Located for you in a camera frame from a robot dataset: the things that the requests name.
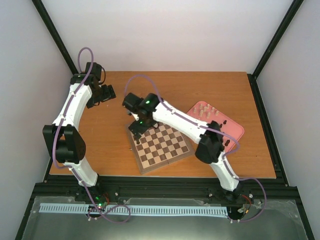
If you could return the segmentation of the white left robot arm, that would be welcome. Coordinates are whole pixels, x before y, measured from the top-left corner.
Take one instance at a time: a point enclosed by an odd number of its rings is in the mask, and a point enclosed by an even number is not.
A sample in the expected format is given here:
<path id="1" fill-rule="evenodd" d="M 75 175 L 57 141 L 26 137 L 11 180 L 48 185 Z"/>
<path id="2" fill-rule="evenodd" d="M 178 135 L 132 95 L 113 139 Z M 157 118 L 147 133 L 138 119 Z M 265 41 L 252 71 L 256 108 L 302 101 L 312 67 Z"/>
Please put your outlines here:
<path id="1" fill-rule="evenodd" d="M 85 157 L 86 144 L 79 133 L 79 124 L 85 108 L 116 98 L 112 85 L 101 80 L 102 71 L 100 64 L 88 62 L 83 73 L 74 74 L 58 117 L 42 129 L 52 163 L 58 169 L 68 169 L 79 185 L 87 186 L 86 195 L 95 202 L 103 198 L 104 188 L 96 184 L 98 174 Z"/>

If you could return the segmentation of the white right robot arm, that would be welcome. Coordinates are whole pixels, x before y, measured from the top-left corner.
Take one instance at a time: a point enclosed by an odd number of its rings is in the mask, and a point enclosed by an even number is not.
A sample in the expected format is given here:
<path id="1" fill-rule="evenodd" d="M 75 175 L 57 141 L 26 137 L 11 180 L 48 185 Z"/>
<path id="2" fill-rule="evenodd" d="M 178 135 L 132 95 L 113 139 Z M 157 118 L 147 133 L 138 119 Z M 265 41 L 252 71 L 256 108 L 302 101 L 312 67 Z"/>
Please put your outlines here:
<path id="1" fill-rule="evenodd" d="M 162 123 L 174 128 L 197 144 L 196 158 L 212 168 L 221 188 L 225 190 L 226 200 L 235 202 L 238 199 L 242 189 L 241 180 L 229 164 L 223 138 L 227 137 L 236 145 L 238 141 L 222 132 L 217 122 L 207 123 L 191 117 L 154 93 L 140 98 L 130 92 L 124 97 L 122 106 L 134 117 L 128 129 L 136 142 L 156 124 Z"/>

